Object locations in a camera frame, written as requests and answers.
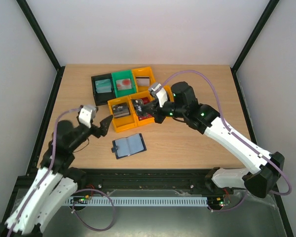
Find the table top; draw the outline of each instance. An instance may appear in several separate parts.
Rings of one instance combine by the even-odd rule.
[[[79,105],[94,104],[91,76],[123,71],[147,65],[67,65],[60,84],[55,106],[47,129],[40,154],[48,148],[56,118],[64,111],[77,108]],[[246,126],[240,101],[227,65],[152,65],[157,82],[164,82],[170,75],[182,70],[196,70],[209,78],[221,101],[225,119],[247,138]],[[209,104],[218,110],[215,97],[209,85],[196,74],[182,74],[172,79],[169,85],[186,81],[194,89],[199,103]],[[107,105],[99,107],[94,120],[95,125],[110,115]],[[78,125],[77,113],[67,114],[62,119],[71,120]],[[112,141],[142,133],[147,151],[122,159],[116,159],[111,152]],[[204,169],[216,166],[222,168],[239,168],[243,164],[216,141],[192,130],[186,124],[167,118],[163,124],[151,123],[116,133],[111,125],[108,134],[100,139],[90,137],[90,144],[83,150],[74,153],[72,166],[93,169]]]

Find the purple cable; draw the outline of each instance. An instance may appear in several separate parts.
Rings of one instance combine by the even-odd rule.
[[[73,211],[73,213],[74,213],[75,216],[76,216],[76,217],[77,217],[77,218],[83,223],[83,225],[84,225],[85,227],[89,228],[90,230],[92,230],[92,231],[98,231],[98,232],[100,232],[100,231],[107,231],[108,229],[110,229],[110,228],[114,225],[115,220],[116,220],[116,209],[115,209],[115,206],[114,206],[114,203],[113,203],[112,199],[111,199],[107,194],[103,193],[103,192],[100,191],[100,190],[96,190],[96,189],[81,189],[81,190],[76,191],[75,194],[77,194],[77,193],[81,193],[81,192],[84,192],[84,191],[94,191],[94,192],[96,192],[96,193],[102,194],[103,196],[105,196],[105,197],[110,201],[110,203],[111,203],[111,205],[112,205],[112,207],[113,207],[113,218],[112,218],[112,221],[111,221],[111,223],[110,223],[106,228],[104,228],[104,229],[96,229],[96,228],[93,228],[93,227],[89,226],[88,224],[86,224],[86,223],[81,219],[81,217],[78,215],[78,213],[77,213],[77,212],[75,211],[75,209],[74,209],[74,205],[77,203],[77,201],[75,201],[75,202],[73,203],[73,206],[72,206],[72,211]]]
[[[219,113],[221,115],[222,123],[224,124],[225,128],[230,132],[231,129],[228,127],[228,125],[227,125],[227,123],[226,123],[226,121],[225,121],[225,119],[223,117],[223,114],[222,114],[222,107],[221,107],[221,103],[219,101],[217,92],[216,92],[213,84],[210,82],[210,80],[204,74],[202,74],[202,73],[200,73],[198,71],[195,71],[195,70],[180,71],[180,72],[174,73],[172,76],[170,76],[168,79],[166,79],[166,81],[162,84],[161,88],[164,87],[172,78],[176,77],[177,75],[183,74],[183,73],[195,73],[195,74],[198,74],[199,76],[201,76],[209,84],[209,86],[211,87],[211,89],[212,89],[212,91],[213,91],[213,93],[215,95],[216,103],[217,103],[217,106],[218,106]],[[252,147],[250,144],[248,144],[245,140],[243,140],[237,134],[235,134],[234,132],[231,132],[231,134],[235,138],[237,138],[240,142],[242,142],[245,146],[247,146],[249,149],[251,149],[255,154],[257,154],[257,155],[260,154],[259,151],[257,151],[254,147]],[[272,165],[279,172],[279,174],[284,178],[284,180],[286,181],[286,183],[288,185],[288,191],[285,192],[285,193],[279,193],[279,192],[276,192],[276,191],[273,191],[273,190],[271,190],[270,192],[273,193],[273,194],[282,195],[282,196],[286,196],[286,195],[290,194],[292,192],[293,188],[292,188],[291,183],[289,182],[289,179],[288,179],[287,175],[276,164],[274,164],[272,161],[270,161],[267,157],[262,155],[262,158],[265,161],[267,161],[270,165]]]
[[[77,108],[77,109],[71,109],[71,110],[68,110],[68,111],[65,111],[63,112],[61,115],[58,116],[58,118],[56,119],[56,122],[55,122],[55,126],[54,126],[54,134],[53,134],[53,150],[52,150],[52,157],[51,157],[51,161],[50,161],[50,165],[49,165],[49,168],[47,170],[47,172],[44,174],[44,176],[41,178],[41,180],[37,183],[36,187],[31,191],[30,195],[28,196],[28,198],[25,200],[23,206],[21,207],[20,211],[18,212],[16,218],[15,218],[15,221],[14,223],[12,224],[8,234],[7,234],[7,237],[10,237],[12,232],[13,232],[13,229],[17,223],[17,221],[20,219],[25,207],[27,206],[27,204],[29,203],[29,201],[31,200],[32,196],[34,195],[34,193],[36,192],[36,190],[38,189],[38,187],[42,184],[42,182],[44,182],[44,180],[46,179],[46,177],[48,176],[49,172],[51,171],[53,165],[54,165],[54,162],[55,162],[55,154],[56,154],[56,134],[57,134],[57,125],[58,125],[58,122],[60,120],[60,118],[65,115],[65,114],[68,114],[68,113],[71,113],[71,112],[75,112],[75,111],[80,111],[81,110],[81,107]]]
[[[229,208],[229,209],[226,209],[226,210],[225,209],[224,210],[213,210],[213,209],[211,209],[210,206],[208,206],[208,209],[210,209],[210,211],[212,211],[212,212],[232,211],[232,210],[238,208],[245,201],[245,199],[247,198],[247,196],[248,196],[248,190],[245,192],[245,195],[243,196],[243,198],[241,199],[241,201],[237,205],[233,206],[232,208]]]

